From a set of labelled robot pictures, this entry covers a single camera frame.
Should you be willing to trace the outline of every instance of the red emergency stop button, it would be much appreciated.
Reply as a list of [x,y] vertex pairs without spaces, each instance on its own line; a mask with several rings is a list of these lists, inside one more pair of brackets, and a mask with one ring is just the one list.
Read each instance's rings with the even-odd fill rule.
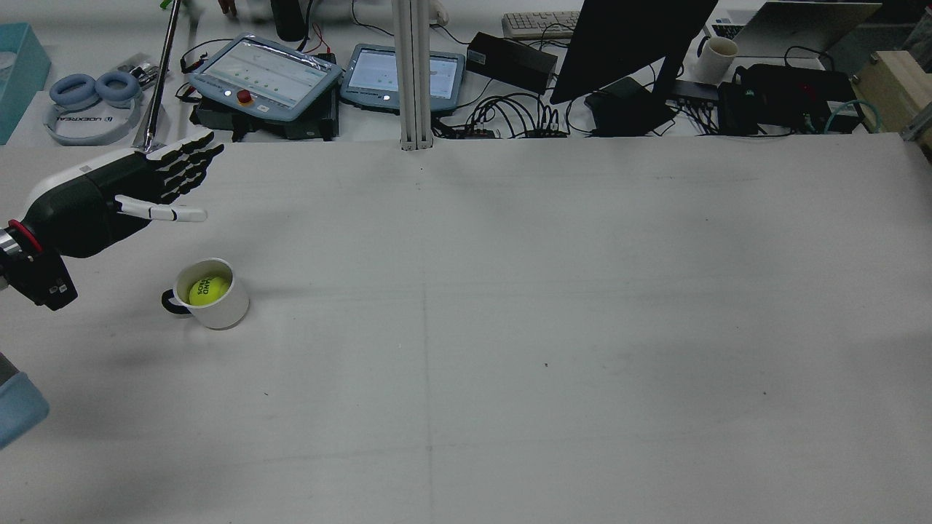
[[249,105],[253,103],[253,95],[248,90],[240,90],[236,93],[236,100],[240,105]]

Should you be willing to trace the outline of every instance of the blue headphone ear cushion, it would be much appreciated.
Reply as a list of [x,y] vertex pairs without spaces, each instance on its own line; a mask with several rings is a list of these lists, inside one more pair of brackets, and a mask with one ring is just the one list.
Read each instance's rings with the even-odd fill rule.
[[48,90],[52,102],[67,109],[89,107],[100,100],[94,79],[89,75],[69,75],[52,85]]
[[108,103],[126,102],[139,93],[139,80],[123,71],[104,73],[95,84],[97,94]]

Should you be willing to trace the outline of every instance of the red ring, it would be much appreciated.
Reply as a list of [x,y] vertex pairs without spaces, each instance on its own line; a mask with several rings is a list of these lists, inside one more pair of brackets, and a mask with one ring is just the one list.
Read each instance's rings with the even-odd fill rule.
[[31,233],[29,229],[26,228],[26,226],[21,224],[19,220],[10,220],[9,226],[16,229],[19,233],[22,234],[22,236],[26,237],[26,240],[33,245],[33,249],[35,249],[35,253],[37,255],[40,255],[43,251],[45,251],[42,249],[42,244],[40,244],[39,241],[35,239],[33,233]]

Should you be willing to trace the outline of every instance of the white mug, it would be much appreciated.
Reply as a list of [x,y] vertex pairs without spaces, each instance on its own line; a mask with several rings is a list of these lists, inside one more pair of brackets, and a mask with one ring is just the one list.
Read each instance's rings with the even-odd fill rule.
[[699,47],[699,60],[692,69],[692,76],[697,82],[718,85],[734,57],[738,56],[738,45],[721,36],[712,36],[704,41]]
[[[200,280],[212,276],[221,276],[230,283],[226,292],[209,304],[190,304],[188,296],[191,288]],[[162,294],[162,306],[174,314],[193,315],[198,322],[211,329],[226,329],[236,325],[246,315],[249,295],[229,263],[222,258],[207,258],[178,273],[174,286]]]

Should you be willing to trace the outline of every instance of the headphones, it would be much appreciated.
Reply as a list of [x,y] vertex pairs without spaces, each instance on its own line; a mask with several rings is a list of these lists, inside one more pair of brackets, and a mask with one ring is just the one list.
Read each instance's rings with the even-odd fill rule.
[[[61,145],[107,145],[126,136],[139,123],[143,92],[139,80],[123,71],[104,73],[94,80],[88,75],[69,75],[62,78],[48,91],[54,104],[46,113],[45,126],[48,134]],[[58,120],[64,115],[84,111],[100,100],[119,108],[129,109],[126,121],[110,131],[84,137],[62,136],[55,132]]]

